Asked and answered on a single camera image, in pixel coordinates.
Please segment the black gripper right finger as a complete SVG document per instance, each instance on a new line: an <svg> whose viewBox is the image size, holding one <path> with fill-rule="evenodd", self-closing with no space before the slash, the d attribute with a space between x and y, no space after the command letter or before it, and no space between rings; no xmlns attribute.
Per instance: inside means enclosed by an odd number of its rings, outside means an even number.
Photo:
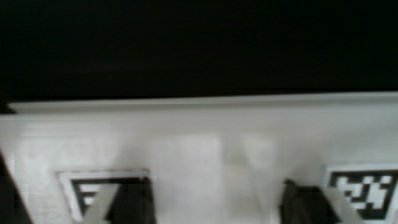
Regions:
<svg viewBox="0 0 398 224"><path fill-rule="evenodd" d="M341 222L322 189L317 186L301 186L292 179L285 180L279 215L281 224Z"/></svg>

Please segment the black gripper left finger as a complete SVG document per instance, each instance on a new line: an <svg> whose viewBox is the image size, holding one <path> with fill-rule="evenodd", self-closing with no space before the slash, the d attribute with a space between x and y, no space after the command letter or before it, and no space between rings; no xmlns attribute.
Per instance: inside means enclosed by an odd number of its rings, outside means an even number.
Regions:
<svg viewBox="0 0 398 224"><path fill-rule="evenodd" d="M153 184L148 177L105 187L82 224L157 224Z"/></svg>

